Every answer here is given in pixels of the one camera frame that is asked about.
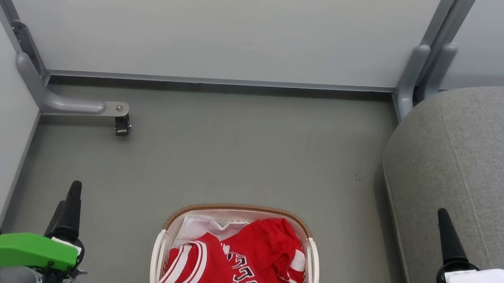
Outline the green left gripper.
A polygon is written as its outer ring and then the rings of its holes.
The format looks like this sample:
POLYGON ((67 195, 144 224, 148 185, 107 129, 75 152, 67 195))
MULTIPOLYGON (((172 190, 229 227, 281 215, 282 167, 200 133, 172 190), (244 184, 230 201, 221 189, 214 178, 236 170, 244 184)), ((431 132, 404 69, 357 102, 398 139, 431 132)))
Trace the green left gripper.
POLYGON ((80 283, 84 245, 78 239, 82 182, 73 181, 58 203, 44 235, 0 235, 0 268, 25 268, 35 277, 18 283, 80 283))

